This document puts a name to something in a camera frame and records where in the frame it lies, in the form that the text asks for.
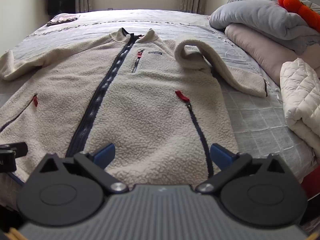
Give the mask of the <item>cream fleece zip jacket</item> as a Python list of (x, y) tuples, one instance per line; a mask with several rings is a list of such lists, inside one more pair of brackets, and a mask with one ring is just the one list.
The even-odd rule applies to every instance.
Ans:
[(214, 173), (209, 148), (238, 149), (220, 84), (264, 98), (266, 82), (227, 66), (195, 38), (161, 40), (119, 29), (17, 60), (1, 78), (37, 72), (1, 107), (1, 143), (25, 142), (15, 176), (27, 181), (47, 153), (72, 157), (114, 145), (107, 171), (127, 185), (198, 185)]

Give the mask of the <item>white quilted comforter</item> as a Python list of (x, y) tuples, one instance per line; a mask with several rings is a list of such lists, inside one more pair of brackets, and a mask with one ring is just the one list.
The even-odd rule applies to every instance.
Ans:
[(283, 63), (280, 90), (285, 122), (319, 157), (319, 78), (302, 59)]

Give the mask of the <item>beige pillow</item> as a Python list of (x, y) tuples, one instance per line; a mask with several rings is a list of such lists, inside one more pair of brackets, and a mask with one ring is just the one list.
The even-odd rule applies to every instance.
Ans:
[(225, 29), (225, 35), (255, 59), (277, 85), (280, 84), (283, 63), (295, 61), (298, 57), (319, 74), (319, 44), (308, 46), (306, 51), (298, 56), (289, 48), (243, 24), (230, 24)]

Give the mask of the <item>small folded patterned cloth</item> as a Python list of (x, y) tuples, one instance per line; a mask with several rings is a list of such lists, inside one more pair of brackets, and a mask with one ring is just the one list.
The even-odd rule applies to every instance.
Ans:
[(78, 20), (79, 14), (59, 14), (54, 16), (50, 21), (47, 22), (46, 26), (58, 25), (63, 23), (69, 23)]

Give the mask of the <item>grey folded blanket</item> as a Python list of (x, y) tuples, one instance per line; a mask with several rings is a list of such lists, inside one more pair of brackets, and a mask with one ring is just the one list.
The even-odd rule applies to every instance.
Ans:
[(319, 32), (298, 14), (288, 12), (274, 1), (243, 0), (227, 3), (209, 17), (214, 29), (232, 23), (243, 24), (301, 55), (308, 46), (319, 43)]

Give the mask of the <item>red plush toy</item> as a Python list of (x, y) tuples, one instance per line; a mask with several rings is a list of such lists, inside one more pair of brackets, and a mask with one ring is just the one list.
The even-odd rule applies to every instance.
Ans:
[(299, 15), (310, 28), (319, 32), (320, 15), (303, 4), (300, 0), (277, 0), (278, 4), (288, 12)]

